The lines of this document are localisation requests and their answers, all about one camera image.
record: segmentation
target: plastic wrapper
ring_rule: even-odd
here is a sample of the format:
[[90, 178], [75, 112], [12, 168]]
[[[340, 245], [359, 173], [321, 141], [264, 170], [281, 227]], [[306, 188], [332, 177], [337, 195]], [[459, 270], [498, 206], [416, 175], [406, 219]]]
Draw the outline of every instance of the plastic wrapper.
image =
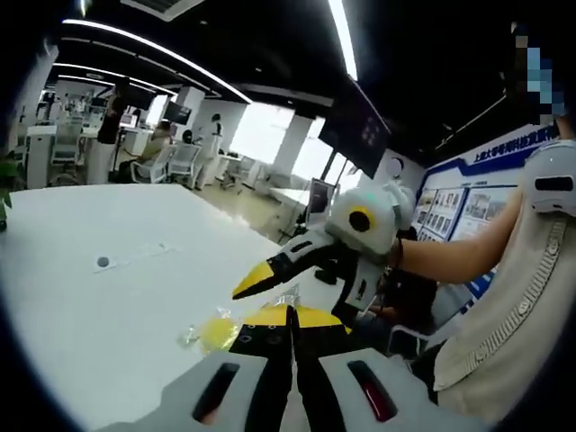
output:
[[[295, 308], [300, 304], [298, 290], [299, 286], [296, 284], [264, 304], [262, 309], [279, 304], [289, 304]], [[178, 337], [178, 344], [183, 348], [192, 348], [199, 344], [205, 356], [214, 350], [227, 351], [238, 337], [244, 318], [234, 318], [230, 310], [218, 307], [203, 324], [191, 325], [185, 329]]]

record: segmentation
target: monitor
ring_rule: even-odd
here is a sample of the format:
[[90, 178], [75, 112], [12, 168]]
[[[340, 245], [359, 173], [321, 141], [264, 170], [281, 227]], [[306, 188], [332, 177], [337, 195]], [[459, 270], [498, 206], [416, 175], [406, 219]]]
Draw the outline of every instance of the monitor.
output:
[[188, 123], [190, 113], [192, 110], [186, 106], [179, 105], [174, 102], [168, 102], [168, 107], [164, 113], [164, 118], [174, 123], [184, 124]]
[[326, 221], [329, 215], [330, 206], [335, 195], [335, 186], [312, 178], [310, 182], [310, 197], [306, 209], [306, 225]]
[[134, 85], [128, 85], [124, 97], [126, 98], [126, 104], [147, 111], [152, 104], [152, 100], [156, 97], [156, 93], [143, 90]]
[[123, 114], [120, 118], [120, 126], [123, 128], [136, 128], [136, 122], [138, 121], [137, 115]]
[[328, 113], [319, 139], [374, 178], [390, 135], [390, 129], [360, 86], [348, 78]]
[[108, 100], [104, 99], [103, 97], [95, 97], [92, 99], [91, 105], [94, 108], [105, 108], [108, 104]]

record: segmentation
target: pillar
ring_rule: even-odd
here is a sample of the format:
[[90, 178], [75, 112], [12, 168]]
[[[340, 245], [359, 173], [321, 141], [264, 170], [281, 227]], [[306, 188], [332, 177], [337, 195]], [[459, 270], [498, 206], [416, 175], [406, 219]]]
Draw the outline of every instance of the pillar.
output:
[[287, 176], [292, 173], [296, 159], [300, 154], [304, 141], [308, 137], [308, 132], [313, 122], [313, 119], [296, 114], [292, 117], [272, 164], [272, 169], [275, 172]]

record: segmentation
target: office chair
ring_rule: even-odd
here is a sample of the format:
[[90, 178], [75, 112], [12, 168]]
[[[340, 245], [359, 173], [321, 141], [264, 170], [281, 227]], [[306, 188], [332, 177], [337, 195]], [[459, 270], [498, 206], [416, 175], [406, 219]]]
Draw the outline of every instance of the office chair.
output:
[[201, 146], [179, 142], [174, 155], [168, 161], [168, 176], [191, 176], [194, 161], [198, 157]]
[[[392, 327], [390, 336], [388, 338], [387, 354], [401, 354], [402, 356], [411, 359], [416, 358], [422, 354], [427, 347], [436, 345], [446, 337], [439, 337], [437, 332], [473, 298], [472, 293], [466, 288], [465, 285], [445, 284], [438, 287], [436, 298], [432, 303], [432, 318], [434, 324], [426, 332], [417, 332], [402, 325]], [[397, 353], [397, 346], [399, 343], [404, 347], [406, 339], [411, 339], [414, 342], [414, 351], [411, 353], [403, 352]]]
[[[220, 188], [226, 190], [236, 186], [241, 186], [242, 182], [248, 179], [248, 174], [253, 165], [254, 162], [247, 157], [243, 157], [242, 160], [231, 160], [228, 164], [228, 169], [226, 169], [226, 172], [224, 173], [224, 179], [222, 180], [222, 183], [220, 183]], [[236, 194], [242, 194], [241, 187], [238, 188]]]
[[[76, 164], [78, 159], [78, 145], [82, 134], [82, 118], [72, 118], [70, 122], [60, 124], [56, 128], [56, 142], [52, 148], [50, 164], [60, 166], [61, 173], [53, 176], [49, 184], [58, 185], [79, 185], [77, 179]], [[74, 174], [67, 171], [73, 167]]]
[[152, 165], [143, 165], [138, 162], [132, 162], [130, 164], [130, 173], [132, 175], [132, 181], [134, 183], [143, 183], [155, 185], [162, 183], [167, 178], [167, 164], [174, 152], [176, 151], [175, 146], [166, 146], [162, 148]]

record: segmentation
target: window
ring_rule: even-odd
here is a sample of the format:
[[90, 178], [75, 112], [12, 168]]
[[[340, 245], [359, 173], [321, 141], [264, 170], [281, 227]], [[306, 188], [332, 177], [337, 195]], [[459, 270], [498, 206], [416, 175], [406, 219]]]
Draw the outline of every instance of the window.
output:
[[310, 180], [313, 177], [320, 178], [332, 153], [332, 147], [318, 139], [325, 121], [326, 119], [317, 117], [312, 122], [308, 137], [302, 144], [298, 158], [294, 163], [292, 173], [305, 180]]
[[[305, 180], [311, 180], [313, 177], [320, 178], [332, 153], [332, 147], [318, 139], [324, 122], [325, 119], [318, 117], [312, 123], [308, 132], [308, 138], [304, 141], [300, 154], [294, 164], [292, 173]], [[356, 187], [362, 173], [358, 172], [350, 175], [349, 173], [353, 166], [354, 164], [352, 162], [340, 153], [337, 153], [326, 175], [326, 182], [334, 185], [340, 173], [342, 173], [339, 181], [341, 192]]]
[[272, 164], [282, 144], [294, 110], [265, 103], [252, 103], [244, 112], [230, 150]]
[[152, 127], [156, 127], [158, 122], [160, 122], [160, 116], [164, 111], [164, 106], [166, 105], [167, 100], [168, 96], [165, 94], [158, 95], [154, 98], [152, 104], [150, 105], [150, 109], [148, 110], [146, 124], [149, 124]]

